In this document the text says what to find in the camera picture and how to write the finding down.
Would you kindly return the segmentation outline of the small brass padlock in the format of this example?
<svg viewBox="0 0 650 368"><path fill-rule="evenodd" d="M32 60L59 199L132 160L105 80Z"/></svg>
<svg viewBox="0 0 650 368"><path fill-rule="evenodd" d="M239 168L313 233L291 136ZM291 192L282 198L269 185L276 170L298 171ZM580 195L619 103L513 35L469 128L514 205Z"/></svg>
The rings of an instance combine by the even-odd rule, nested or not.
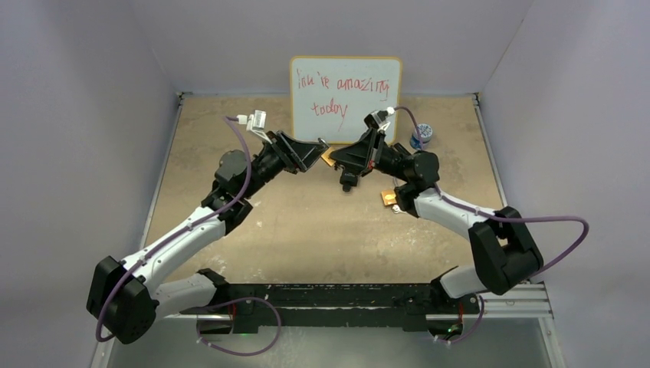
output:
<svg viewBox="0 0 650 368"><path fill-rule="evenodd" d="M320 158L328 165L328 166L334 166L336 162L331 158L331 153L333 151L331 149L326 150L320 155Z"/></svg>

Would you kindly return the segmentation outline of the black padlock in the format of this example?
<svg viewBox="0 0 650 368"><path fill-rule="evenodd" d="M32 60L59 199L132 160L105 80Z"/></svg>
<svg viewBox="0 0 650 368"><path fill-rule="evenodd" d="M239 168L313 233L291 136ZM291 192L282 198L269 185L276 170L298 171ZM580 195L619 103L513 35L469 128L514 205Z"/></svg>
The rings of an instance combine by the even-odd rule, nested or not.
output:
<svg viewBox="0 0 650 368"><path fill-rule="evenodd" d="M350 192L353 187L357 187L359 176L355 173L342 171L340 176L340 185L344 192Z"/></svg>

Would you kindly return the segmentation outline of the large brass padlock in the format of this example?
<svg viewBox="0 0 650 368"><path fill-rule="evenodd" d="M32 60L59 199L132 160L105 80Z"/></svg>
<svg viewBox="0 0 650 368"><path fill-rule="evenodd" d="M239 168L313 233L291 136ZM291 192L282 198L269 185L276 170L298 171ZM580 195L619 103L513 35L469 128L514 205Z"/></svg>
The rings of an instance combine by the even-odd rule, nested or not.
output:
<svg viewBox="0 0 650 368"><path fill-rule="evenodd" d="M392 189L381 191L382 203L385 207L397 204L396 192Z"/></svg>

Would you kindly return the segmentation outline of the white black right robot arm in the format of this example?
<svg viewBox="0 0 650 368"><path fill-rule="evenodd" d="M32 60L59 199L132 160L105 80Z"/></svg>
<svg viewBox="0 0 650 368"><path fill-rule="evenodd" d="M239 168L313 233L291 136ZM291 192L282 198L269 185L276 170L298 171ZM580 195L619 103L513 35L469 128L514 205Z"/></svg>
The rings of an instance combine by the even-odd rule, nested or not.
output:
<svg viewBox="0 0 650 368"><path fill-rule="evenodd" d="M448 312L468 294L502 295L543 267L543 256L520 213L510 206L483 208L443 192L434 153L410 153L399 143L390 146L384 133L369 128L355 143L333 150L329 158L343 171L344 190L373 170L402 180L403 185L394 189L402 211L468 240L472 264L452 268L433 281L430 301L436 310Z"/></svg>

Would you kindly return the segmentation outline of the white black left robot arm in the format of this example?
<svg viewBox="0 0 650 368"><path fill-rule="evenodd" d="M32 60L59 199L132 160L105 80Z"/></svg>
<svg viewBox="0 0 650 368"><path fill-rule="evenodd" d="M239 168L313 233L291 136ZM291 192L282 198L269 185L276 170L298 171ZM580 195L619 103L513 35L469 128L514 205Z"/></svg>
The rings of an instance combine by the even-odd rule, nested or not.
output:
<svg viewBox="0 0 650 368"><path fill-rule="evenodd" d="M282 131L267 132L262 149L230 150L218 161L208 195L173 230L121 260L107 256L94 269L87 311L97 319L95 338L132 343L170 306L157 292L180 265L233 232L253 209L248 202L278 174L305 173L328 150L327 143L299 141Z"/></svg>

